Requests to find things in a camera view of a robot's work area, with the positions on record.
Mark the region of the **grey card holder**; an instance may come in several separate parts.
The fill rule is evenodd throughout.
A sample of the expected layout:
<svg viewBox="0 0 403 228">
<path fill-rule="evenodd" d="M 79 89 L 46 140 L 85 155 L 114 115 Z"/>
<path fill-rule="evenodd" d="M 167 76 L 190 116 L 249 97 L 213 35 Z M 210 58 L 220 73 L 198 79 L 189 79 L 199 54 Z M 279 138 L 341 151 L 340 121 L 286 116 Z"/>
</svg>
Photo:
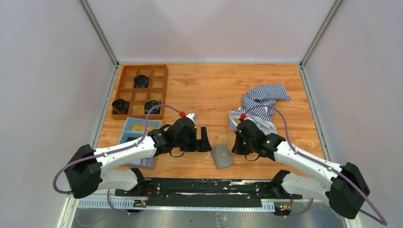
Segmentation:
<svg viewBox="0 0 403 228">
<path fill-rule="evenodd" d="M 211 155 L 217 170 L 223 170 L 233 166 L 232 155 L 226 144 L 219 144 L 212 147 Z"/>
</svg>

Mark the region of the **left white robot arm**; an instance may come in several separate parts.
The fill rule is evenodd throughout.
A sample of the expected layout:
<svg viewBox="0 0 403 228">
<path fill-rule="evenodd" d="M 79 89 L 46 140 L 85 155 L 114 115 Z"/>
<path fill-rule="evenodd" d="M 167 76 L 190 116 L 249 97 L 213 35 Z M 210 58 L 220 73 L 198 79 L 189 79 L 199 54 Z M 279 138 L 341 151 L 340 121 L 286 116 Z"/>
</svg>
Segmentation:
<svg viewBox="0 0 403 228">
<path fill-rule="evenodd" d="M 167 129 L 149 131 L 145 137 L 105 148 L 79 147 L 69 161 L 65 175 L 76 199 L 85 198 L 97 190 L 125 190 L 134 196 L 145 192 L 145 182 L 135 171 L 118 171 L 116 167 L 131 161 L 170 153 L 174 148 L 187 149 L 196 141 L 196 113 L 190 113 L 169 125 Z"/>
</svg>

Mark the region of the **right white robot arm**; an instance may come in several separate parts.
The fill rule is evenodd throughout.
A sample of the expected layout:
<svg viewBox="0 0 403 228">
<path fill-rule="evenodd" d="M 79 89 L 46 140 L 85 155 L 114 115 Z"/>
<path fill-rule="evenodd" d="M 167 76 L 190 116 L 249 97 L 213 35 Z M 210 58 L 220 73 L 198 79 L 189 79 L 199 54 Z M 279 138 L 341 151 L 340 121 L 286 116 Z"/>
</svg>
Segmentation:
<svg viewBox="0 0 403 228">
<path fill-rule="evenodd" d="M 316 157 L 278 134 L 264 134 L 252 120 L 241 121 L 236 126 L 236 133 L 241 144 L 260 157 L 292 166 L 309 175 L 306 178 L 280 171 L 271 185 L 272 194 L 277 198 L 288 194 L 307 196 L 327 203 L 344 218 L 355 219 L 369 196 L 369 187 L 353 163 L 341 165 Z"/>
</svg>

